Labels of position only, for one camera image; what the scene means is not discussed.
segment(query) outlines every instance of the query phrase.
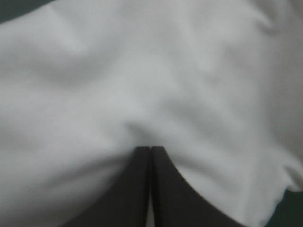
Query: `white shirt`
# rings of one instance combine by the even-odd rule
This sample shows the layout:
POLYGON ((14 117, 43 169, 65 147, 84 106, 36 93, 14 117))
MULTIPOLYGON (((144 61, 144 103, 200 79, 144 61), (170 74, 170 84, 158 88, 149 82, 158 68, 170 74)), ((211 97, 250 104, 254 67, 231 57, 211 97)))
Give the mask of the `white shirt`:
POLYGON ((303 189, 302 37, 299 0, 57 0, 1 24, 0 226, 59 226, 136 146, 263 226, 303 189))

